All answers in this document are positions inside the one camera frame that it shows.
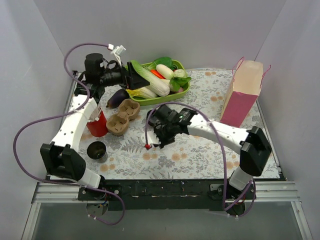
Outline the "brown cardboard cup carrier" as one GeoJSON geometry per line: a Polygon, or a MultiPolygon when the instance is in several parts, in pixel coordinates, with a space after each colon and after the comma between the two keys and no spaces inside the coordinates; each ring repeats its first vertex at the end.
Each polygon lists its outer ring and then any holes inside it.
{"type": "Polygon", "coordinates": [[[128,130],[130,121],[137,118],[140,104],[131,99],[125,99],[119,106],[118,112],[113,114],[106,122],[106,128],[115,136],[124,135],[128,130]]]}

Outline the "pink paper gift bag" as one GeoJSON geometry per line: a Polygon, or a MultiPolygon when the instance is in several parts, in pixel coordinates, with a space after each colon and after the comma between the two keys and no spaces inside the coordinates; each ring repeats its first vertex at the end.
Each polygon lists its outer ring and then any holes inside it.
{"type": "Polygon", "coordinates": [[[231,70],[232,78],[225,94],[220,122],[240,127],[261,93],[266,73],[261,62],[240,58],[231,70]]]}

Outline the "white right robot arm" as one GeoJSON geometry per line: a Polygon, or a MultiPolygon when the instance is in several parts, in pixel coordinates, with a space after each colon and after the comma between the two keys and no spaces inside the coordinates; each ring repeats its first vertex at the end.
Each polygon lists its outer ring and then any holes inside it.
{"type": "Polygon", "coordinates": [[[272,147],[260,127],[237,128],[208,119],[199,110],[184,107],[180,112],[166,104],[150,110],[146,121],[151,130],[145,130],[145,147],[163,148],[172,144],[178,134],[198,136],[229,148],[240,157],[239,166],[227,179],[222,189],[225,196],[237,199],[249,187],[254,177],[262,175],[272,147]]]}

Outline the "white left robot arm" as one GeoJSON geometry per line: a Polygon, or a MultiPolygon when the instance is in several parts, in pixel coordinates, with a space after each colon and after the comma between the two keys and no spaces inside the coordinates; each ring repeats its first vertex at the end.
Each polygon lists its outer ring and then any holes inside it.
{"type": "Polygon", "coordinates": [[[88,169],[78,154],[82,133],[106,87],[119,85],[136,90],[150,83],[137,73],[133,61],[122,66],[115,60],[106,61],[100,53],[91,53],[85,57],[84,65],[71,102],[72,114],[65,118],[51,143],[41,146],[40,154],[48,174],[89,186],[89,194],[95,200],[101,200],[107,193],[100,183],[101,176],[88,169]]]}

